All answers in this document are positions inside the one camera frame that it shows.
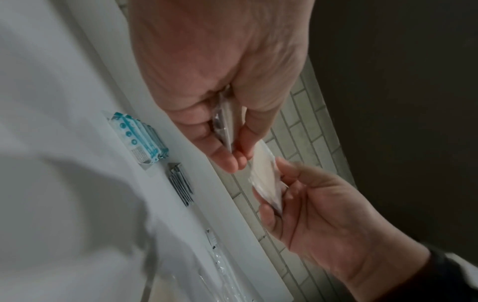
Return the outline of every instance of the black sleeve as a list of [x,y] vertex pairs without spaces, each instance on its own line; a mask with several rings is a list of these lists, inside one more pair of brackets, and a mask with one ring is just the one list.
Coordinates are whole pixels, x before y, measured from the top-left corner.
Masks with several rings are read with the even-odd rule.
[[430,260],[415,276],[377,300],[385,301],[478,302],[478,296],[455,261],[431,251]]

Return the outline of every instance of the wrist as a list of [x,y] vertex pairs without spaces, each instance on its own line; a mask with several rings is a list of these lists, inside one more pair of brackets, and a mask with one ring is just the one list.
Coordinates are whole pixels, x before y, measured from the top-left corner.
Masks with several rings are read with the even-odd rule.
[[429,257],[425,246],[389,224],[383,243],[345,284],[357,301],[373,301],[413,277]]

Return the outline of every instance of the tiled wall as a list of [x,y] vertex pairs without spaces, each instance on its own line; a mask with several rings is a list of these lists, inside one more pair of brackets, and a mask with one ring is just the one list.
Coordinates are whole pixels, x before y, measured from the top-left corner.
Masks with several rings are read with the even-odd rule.
[[[127,18],[127,0],[116,1]],[[355,185],[309,59],[264,141],[275,156],[321,166]],[[337,279],[289,252],[262,228],[249,166],[234,175],[213,166],[295,302],[354,300]]]

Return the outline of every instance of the dark wall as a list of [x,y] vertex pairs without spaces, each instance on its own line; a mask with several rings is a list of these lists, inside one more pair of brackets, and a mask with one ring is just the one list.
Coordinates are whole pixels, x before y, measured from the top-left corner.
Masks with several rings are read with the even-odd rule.
[[478,263],[478,1],[317,0],[309,54],[359,190]]

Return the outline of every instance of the hand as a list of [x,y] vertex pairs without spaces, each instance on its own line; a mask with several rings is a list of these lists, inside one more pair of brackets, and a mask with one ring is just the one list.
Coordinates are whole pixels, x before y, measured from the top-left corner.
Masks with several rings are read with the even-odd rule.
[[276,160],[282,217],[257,192],[264,227],[286,247],[335,275],[359,301],[413,276],[429,251],[386,221],[354,187],[316,167]]
[[[131,0],[132,47],[156,103],[227,172],[246,165],[305,62],[313,0]],[[247,108],[231,154],[211,132],[214,96]]]

